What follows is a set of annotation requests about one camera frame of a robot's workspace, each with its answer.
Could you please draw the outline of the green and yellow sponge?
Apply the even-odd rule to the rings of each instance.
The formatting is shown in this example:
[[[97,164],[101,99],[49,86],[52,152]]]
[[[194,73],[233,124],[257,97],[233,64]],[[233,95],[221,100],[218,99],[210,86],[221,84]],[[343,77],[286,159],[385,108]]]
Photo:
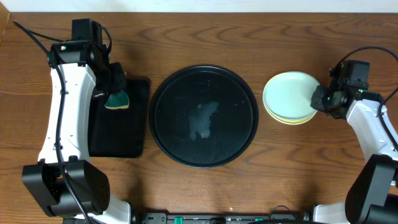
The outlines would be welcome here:
[[[104,107],[109,110],[124,110],[129,108],[129,97],[123,90],[119,90],[109,95]]]

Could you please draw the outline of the pale green plate top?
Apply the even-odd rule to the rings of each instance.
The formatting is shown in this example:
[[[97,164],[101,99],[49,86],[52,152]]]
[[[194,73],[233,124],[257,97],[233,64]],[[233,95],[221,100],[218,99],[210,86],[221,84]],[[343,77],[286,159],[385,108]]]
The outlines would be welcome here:
[[[263,105],[270,116],[281,123],[306,123],[317,113],[310,103],[319,84],[316,78],[304,72],[280,73],[266,83],[262,93]]]

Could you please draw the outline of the yellow plate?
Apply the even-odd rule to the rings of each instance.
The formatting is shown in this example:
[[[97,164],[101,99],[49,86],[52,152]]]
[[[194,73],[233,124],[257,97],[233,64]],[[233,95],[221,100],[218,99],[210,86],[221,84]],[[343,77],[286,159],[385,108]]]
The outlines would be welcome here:
[[[310,101],[302,95],[280,96],[276,93],[264,93],[262,101],[268,114],[283,124],[303,124],[310,121],[317,113],[310,106]]]

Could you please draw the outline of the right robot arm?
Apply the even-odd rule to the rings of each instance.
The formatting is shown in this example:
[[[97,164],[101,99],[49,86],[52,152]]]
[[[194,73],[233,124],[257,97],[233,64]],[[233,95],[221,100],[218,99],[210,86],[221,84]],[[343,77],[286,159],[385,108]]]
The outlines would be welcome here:
[[[345,119],[359,141],[366,164],[344,202],[317,205],[311,220],[316,223],[397,223],[397,133],[389,121],[382,96],[347,88],[331,91],[317,86],[311,107]]]

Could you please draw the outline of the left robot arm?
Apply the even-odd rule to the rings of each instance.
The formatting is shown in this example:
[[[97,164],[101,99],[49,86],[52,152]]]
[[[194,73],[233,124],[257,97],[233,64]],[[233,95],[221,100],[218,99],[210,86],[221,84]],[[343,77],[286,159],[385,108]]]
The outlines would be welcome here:
[[[109,46],[69,40],[47,52],[52,78],[49,125],[38,162],[22,181],[43,212],[80,223],[132,223],[132,207],[110,193],[109,179],[90,162],[89,110],[94,92],[119,93],[126,85]]]

